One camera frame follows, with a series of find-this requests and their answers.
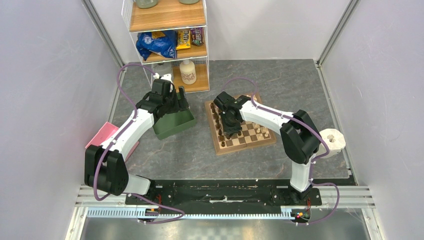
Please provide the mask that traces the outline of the wooden chess board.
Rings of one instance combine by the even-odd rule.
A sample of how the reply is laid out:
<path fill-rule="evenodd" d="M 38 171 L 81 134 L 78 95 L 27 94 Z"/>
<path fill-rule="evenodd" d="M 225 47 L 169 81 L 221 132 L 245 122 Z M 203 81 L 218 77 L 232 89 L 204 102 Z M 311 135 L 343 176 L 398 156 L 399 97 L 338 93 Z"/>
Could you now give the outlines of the wooden chess board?
<path fill-rule="evenodd" d="M 218 107 L 216 107 L 212 100 L 206 101 L 204 107 L 217 155 L 268 146 L 277 142 L 276 135 L 273 131 L 251 121 L 242 122 L 241 131 L 228 138 L 224 135 Z"/>

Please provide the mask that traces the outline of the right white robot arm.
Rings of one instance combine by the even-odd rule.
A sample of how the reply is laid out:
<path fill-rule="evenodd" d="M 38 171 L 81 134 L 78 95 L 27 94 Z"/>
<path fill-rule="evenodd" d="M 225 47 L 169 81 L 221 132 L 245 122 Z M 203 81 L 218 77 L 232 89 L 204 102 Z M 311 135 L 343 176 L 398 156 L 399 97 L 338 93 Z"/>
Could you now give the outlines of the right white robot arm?
<path fill-rule="evenodd" d="M 308 113 L 276 110 L 257 103 L 252 96 L 234 98 L 225 91 L 213 100 L 213 104 L 220 111 L 225 137 L 240 133 L 243 122 L 259 124 L 280 135 L 284 152 L 292 161 L 289 200 L 296 205 L 305 202 L 312 189 L 311 163 L 322 141 Z"/>

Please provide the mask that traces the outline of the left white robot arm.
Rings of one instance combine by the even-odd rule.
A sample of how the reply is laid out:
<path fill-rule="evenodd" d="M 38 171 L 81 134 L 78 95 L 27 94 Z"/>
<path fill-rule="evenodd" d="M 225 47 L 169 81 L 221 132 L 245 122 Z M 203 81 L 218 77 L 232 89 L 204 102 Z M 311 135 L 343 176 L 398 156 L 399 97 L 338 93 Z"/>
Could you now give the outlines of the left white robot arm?
<path fill-rule="evenodd" d="M 164 78 L 153 81 L 152 89 L 135 104 L 126 122 L 100 145 L 89 145 L 84 157 L 84 183 L 110 195 L 137 194 L 144 204 L 152 204 L 157 191 L 151 180 L 129 174 L 125 159 L 142 135 L 164 116 L 187 111 L 185 88 Z"/>

